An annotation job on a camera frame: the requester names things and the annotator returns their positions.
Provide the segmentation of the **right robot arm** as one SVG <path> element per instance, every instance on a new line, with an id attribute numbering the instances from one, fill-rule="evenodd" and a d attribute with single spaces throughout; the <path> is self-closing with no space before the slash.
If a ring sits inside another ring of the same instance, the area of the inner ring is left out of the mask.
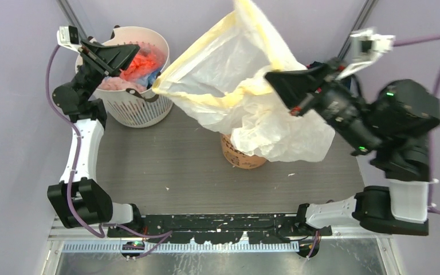
<path id="1" fill-rule="evenodd" d="M 370 164 L 388 186 L 367 186 L 348 199 L 298 207 L 296 230 L 310 235 L 334 225 L 360 225 L 383 234 L 429 233 L 429 133 L 440 124 L 440 100 L 411 79 L 394 80 L 367 103 L 344 85 L 336 58 L 306 70 L 264 76 L 292 116 L 316 112 L 351 147 L 352 156 L 375 153 Z"/>

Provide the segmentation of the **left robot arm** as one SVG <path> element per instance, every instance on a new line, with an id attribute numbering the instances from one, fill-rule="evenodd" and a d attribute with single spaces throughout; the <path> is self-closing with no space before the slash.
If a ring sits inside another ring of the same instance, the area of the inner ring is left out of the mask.
<path id="1" fill-rule="evenodd" d="M 97 155 L 107 112 L 101 99 L 90 98 L 104 78 L 118 76 L 128 68 L 140 47 L 104 46 L 83 40 L 73 48 L 80 54 L 82 65 L 69 82 L 46 93 L 52 110 L 72 127 L 68 161 L 59 183 L 48 187 L 48 200 L 67 229 L 83 227 L 104 238 L 102 225 L 106 225 L 121 228 L 131 237 L 138 236 L 144 229 L 138 207 L 112 202 L 96 182 Z"/>

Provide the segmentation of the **white slotted laundry basket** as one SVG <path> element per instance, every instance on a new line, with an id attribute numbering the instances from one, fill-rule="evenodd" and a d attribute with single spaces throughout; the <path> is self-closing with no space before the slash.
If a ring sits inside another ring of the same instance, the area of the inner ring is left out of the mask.
<path id="1" fill-rule="evenodd" d="M 170 64 L 170 47 L 159 33 L 137 26 L 115 27 L 111 38 L 104 45 L 122 45 L 149 43 L 158 47 L 166 61 L 161 73 Z M 104 102 L 106 111 L 119 123 L 131 128 L 145 128 L 163 120 L 173 107 L 173 102 L 164 96 L 155 94 L 152 87 L 144 92 L 134 89 L 122 91 L 104 91 L 96 89 L 94 97 Z"/>

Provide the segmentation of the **orange plastic trash bin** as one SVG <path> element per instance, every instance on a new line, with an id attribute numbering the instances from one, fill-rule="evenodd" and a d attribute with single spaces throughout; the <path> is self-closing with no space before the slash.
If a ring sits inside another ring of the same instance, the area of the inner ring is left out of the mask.
<path id="1" fill-rule="evenodd" d="M 267 160 L 257 155 L 249 156 L 237 150 L 230 142 L 230 136 L 221 134 L 221 147 L 225 159 L 234 167 L 251 170 L 264 165 Z"/>

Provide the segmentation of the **pale yellow trash bag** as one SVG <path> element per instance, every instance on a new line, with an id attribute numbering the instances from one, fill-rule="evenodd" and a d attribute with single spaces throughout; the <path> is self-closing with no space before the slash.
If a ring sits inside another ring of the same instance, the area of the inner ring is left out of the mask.
<path id="1" fill-rule="evenodd" d="M 227 135 L 247 156 L 271 162 L 322 161 L 335 132 L 316 112 L 295 117 L 264 76 L 303 70 L 280 33 L 252 1 L 197 39 L 152 86 L 202 127 Z"/>

